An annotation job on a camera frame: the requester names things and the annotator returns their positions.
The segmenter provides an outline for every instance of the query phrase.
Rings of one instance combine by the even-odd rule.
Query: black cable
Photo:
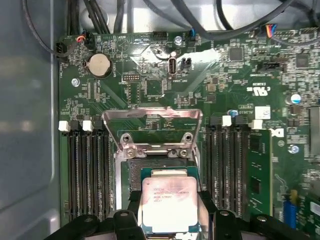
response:
[[[102,34],[103,32],[102,32],[101,26],[100,26],[100,24],[98,22],[98,19],[97,19],[95,11],[92,9],[92,6],[91,6],[89,0],[83,0],[83,1],[84,1],[86,9],[88,10],[89,17],[90,17],[90,19],[91,19],[91,21],[93,23],[95,31],[98,34]]]
[[[199,33],[205,39],[219,41],[225,39],[232,39],[240,34],[245,32],[251,31],[258,26],[264,25],[265,23],[269,22],[270,20],[274,19],[276,16],[281,14],[294,0],[286,0],[283,4],[278,6],[276,9],[265,15],[264,17],[260,18],[259,20],[238,28],[236,30],[230,30],[222,33],[208,33],[198,22],[195,16],[191,13],[189,8],[186,6],[183,0],[171,0],[172,4],[175,8],[179,11],[179,13],[191,24],[194,30]]]
[[[320,22],[319,22],[319,19],[318,19],[318,16],[317,16],[317,4],[318,4],[318,0],[312,0],[312,17],[313,17],[313,20],[314,20],[314,23],[320,27]]]
[[[53,54],[59,58],[65,58],[67,56],[69,56],[77,47],[77,42],[75,41],[74,43],[71,44],[71,46],[69,47],[69,50],[66,51],[65,53],[59,53],[56,52],[54,50],[52,50],[50,47],[48,47],[44,41],[41,39],[41,37],[39,36],[39,34],[37,33],[37,30],[32,22],[30,13],[29,13],[29,9],[28,9],[28,3],[27,0],[21,0],[22,2],[22,11],[26,20],[26,23],[29,27],[29,29],[31,30],[32,35],[34,36],[34,38],[38,41],[38,43],[50,54]]]
[[[119,34],[122,31],[122,25],[125,14],[125,0],[117,0],[116,2],[116,17],[114,20],[113,33]]]
[[[143,0],[145,5],[155,14],[157,14],[159,17],[164,18],[166,20],[168,20],[169,22],[183,28],[186,30],[190,30],[191,27],[176,20],[174,17],[170,16],[169,14],[164,13],[162,10],[160,10],[159,8],[156,7],[156,5],[154,5],[150,0]]]
[[[102,27],[102,30],[105,34],[110,34],[110,30],[108,28],[108,25],[107,25],[107,22],[105,20],[105,17],[100,9],[100,6],[98,5],[97,1],[96,0],[90,0],[90,3],[91,3],[91,6],[92,6],[92,9],[93,11],[95,12],[99,22],[100,22],[100,25]]]
[[[71,22],[72,22],[72,34],[79,35],[79,24],[78,24],[78,0],[71,0]]]
[[[306,4],[300,0],[295,0],[290,5],[290,7],[295,8],[295,9],[299,9],[300,11],[304,12],[312,26],[318,25],[317,22],[314,21],[313,10],[308,4]]]
[[[66,1],[66,34],[71,35],[72,34],[72,20],[71,20],[71,0]]]
[[[216,11],[218,13],[218,17],[219,17],[223,27],[226,30],[233,30],[233,27],[229,24],[225,14],[224,14],[224,10],[222,8],[222,0],[216,0]]]

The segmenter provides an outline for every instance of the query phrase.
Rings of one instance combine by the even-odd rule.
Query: sticker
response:
[[[255,119],[271,119],[270,106],[256,106],[254,108]]]
[[[310,211],[320,216],[320,206],[314,202],[310,202]]]

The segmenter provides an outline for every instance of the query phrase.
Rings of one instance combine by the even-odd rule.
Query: ram slot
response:
[[[92,214],[98,215],[99,205],[98,205],[98,178],[97,178],[97,166],[98,166],[98,153],[97,153],[97,137],[92,136],[92,153],[93,157],[91,159],[91,204],[92,204]]]
[[[242,148],[242,132],[237,131],[234,134],[235,138],[235,160],[234,160],[234,167],[235,167],[235,213],[238,216],[242,215],[242,186],[243,186],[243,180],[242,180],[242,155],[243,155],[243,148]]]
[[[241,175],[238,178],[239,188],[241,191],[241,215],[244,214],[247,205],[247,185],[245,184],[247,179],[247,153],[248,153],[248,143],[249,143],[249,130],[244,128],[241,131]]]
[[[93,139],[91,136],[86,137],[86,190],[88,214],[93,214],[93,193],[92,193],[92,164],[93,164]]]
[[[87,191],[87,137],[81,136],[81,164],[80,164],[80,199],[82,214],[88,214],[88,191]]]
[[[230,131],[228,128],[225,128],[222,132],[222,167],[223,167],[223,183],[224,183],[224,208],[230,210],[230,185],[231,185],[231,176],[230,176]]]
[[[224,146],[223,146],[223,133],[222,131],[216,132],[217,143],[217,168],[218,168],[218,181],[219,181],[219,205],[221,208],[225,208],[225,169],[224,169]]]
[[[74,219],[74,212],[76,209],[74,199],[74,162],[75,162],[75,138],[68,136],[68,185],[69,185],[69,221]]]
[[[79,171],[80,171],[80,156],[79,156],[79,151],[81,150],[80,147],[80,136],[77,135],[75,137],[75,189],[76,189],[76,216],[80,216],[80,176],[79,176]]]
[[[101,136],[101,157],[100,157],[100,207],[101,207],[101,215],[102,220],[105,220],[109,214],[109,143],[108,143],[108,136]]]
[[[206,129],[206,184],[207,184],[207,189],[211,193],[211,197],[214,201],[214,204],[217,206],[218,201],[215,198],[215,182],[214,182],[214,144],[213,144],[213,137],[214,137],[214,132],[211,131],[211,129],[208,127]]]
[[[236,210],[236,185],[237,181],[235,179],[236,175],[236,160],[235,157],[237,155],[237,146],[236,146],[236,139],[235,136],[237,135],[237,132],[233,127],[230,128],[230,134],[229,134],[229,177],[230,177],[230,210],[235,211]]]

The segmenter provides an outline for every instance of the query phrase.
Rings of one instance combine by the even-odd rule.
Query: capacitor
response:
[[[297,93],[291,94],[286,97],[285,101],[288,105],[300,104],[301,103],[301,96]]]
[[[233,110],[233,109],[231,109],[231,110],[229,110],[229,111],[227,112],[227,114],[228,114],[229,116],[231,116],[232,118],[234,118],[235,116],[238,116],[238,115],[239,115],[239,112],[238,112],[238,110]]]
[[[97,53],[90,57],[86,66],[90,73],[99,79],[106,78],[112,72],[112,62],[102,53]]]

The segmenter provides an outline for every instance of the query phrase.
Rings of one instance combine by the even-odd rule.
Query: integrated circuit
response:
[[[232,47],[229,50],[230,61],[242,61],[243,50],[241,47]]]
[[[295,64],[297,69],[305,69],[309,67],[309,55],[307,53],[299,53],[296,55]]]

